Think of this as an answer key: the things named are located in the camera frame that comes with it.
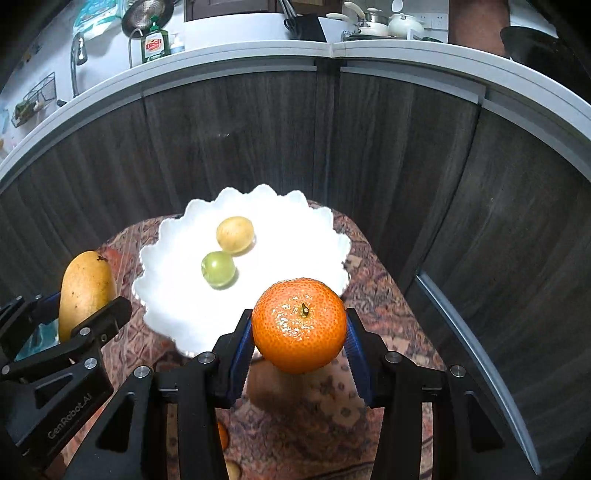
white scalloped bowl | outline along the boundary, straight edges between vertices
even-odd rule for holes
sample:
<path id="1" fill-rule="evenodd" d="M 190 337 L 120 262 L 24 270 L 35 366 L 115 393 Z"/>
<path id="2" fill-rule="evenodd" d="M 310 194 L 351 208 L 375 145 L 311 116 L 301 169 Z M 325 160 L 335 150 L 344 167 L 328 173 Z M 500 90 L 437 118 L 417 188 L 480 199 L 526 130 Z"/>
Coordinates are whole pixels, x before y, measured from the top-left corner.
<path id="1" fill-rule="evenodd" d="M 254 247 L 234 257 L 238 276 L 231 286 L 211 288 L 201 261 L 220 250 L 217 226 L 236 215 L 251 220 Z M 342 295 L 350 249 L 349 237 L 333 229 L 332 211 L 311 208 L 299 190 L 280 196 L 268 185 L 244 194 L 228 187 L 213 202 L 192 200 L 184 216 L 162 222 L 158 241 L 139 252 L 144 273 L 132 292 L 146 306 L 146 324 L 193 357 L 233 332 L 242 312 L 275 282 L 314 278 Z"/>

yellow potato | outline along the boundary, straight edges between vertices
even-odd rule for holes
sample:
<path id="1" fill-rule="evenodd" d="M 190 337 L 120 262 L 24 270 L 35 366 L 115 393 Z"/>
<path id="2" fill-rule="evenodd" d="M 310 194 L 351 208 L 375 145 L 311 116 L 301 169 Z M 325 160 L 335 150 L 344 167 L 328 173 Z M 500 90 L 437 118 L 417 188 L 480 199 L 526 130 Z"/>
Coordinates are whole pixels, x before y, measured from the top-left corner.
<path id="1" fill-rule="evenodd" d="M 237 254 L 250 246 L 255 238 L 255 229 L 248 218 L 230 217 L 219 224 L 216 237 L 222 250 Z"/>
<path id="2" fill-rule="evenodd" d="M 70 338 L 79 323 L 117 296 L 111 266 L 96 252 L 84 252 L 70 262 L 61 282 L 60 342 Z"/>

tangerine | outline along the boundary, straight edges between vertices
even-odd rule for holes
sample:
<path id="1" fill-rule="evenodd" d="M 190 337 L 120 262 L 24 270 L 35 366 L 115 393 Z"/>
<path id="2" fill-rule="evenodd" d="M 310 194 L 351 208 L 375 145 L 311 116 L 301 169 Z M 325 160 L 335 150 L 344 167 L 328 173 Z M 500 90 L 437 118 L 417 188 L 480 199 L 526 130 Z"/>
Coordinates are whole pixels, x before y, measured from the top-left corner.
<path id="1" fill-rule="evenodd" d="M 230 437 L 228 436 L 226 427 L 221 421 L 217 423 L 217 432 L 220 435 L 220 442 L 222 442 L 222 450 L 227 449 L 228 445 L 230 444 Z"/>
<path id="2" fill-rule="evenodd" d="M 330 363 L 345 342 L 345 306 L 318 280 L 275 283 L 252 311 L 252 334 L 262 356 L 280 370 L 302 374 Z"/>

white countertop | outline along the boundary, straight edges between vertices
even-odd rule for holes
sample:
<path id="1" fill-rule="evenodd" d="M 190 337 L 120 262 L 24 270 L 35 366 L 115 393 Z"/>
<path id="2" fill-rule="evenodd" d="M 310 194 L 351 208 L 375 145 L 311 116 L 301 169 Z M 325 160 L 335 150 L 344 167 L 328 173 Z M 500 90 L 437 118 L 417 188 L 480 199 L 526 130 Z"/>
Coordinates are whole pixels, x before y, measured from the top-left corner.
<path id="1" fill-rule="evenodd" d="M 591 140 L 591 105 L 561 84 L 525 67 L 493 54 L 449 44 L 414 40 L 368 40 L 346 43 L 316 43 L 294 40 L 264 40 L 231 43 L 185 51 L 126 70 L 68 102 L 32 130 L 0 163 L 0 180 L 41 141 L 74 116 L 84 117 L 93 105 L 135 87 L 137 98 L 146 89 L 154 88 L 154 81 L 165 83 L 171 73 L 220 61 L 256 59 L 261 57 L 342 58 L 414 64 L 445 71 L 473 80 L 495 85 L 499 90 L 517 94 L 554 112 L 579 136 Z"/>

strainer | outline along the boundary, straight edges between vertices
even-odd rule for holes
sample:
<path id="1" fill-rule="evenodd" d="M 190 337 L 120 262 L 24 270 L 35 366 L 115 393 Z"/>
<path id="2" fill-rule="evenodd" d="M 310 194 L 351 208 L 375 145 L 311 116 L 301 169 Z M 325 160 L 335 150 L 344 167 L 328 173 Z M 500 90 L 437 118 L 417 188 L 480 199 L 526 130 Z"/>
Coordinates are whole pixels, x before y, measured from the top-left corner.
<path id="1" fill-rule="evenodd" d="M 133 38 L 140 38 L 139 32 L 134 33 L 136 28 L 139 28 L 143 35 L 149 33 L 152 26 L 150 18 L 154 15 L 158 17 L 156 25 L 163 28 L 173 16 L 173 12 L 173 0 L 137 0 L 125 12 L 121 28 L 128 37 L 133 34 Z"/>

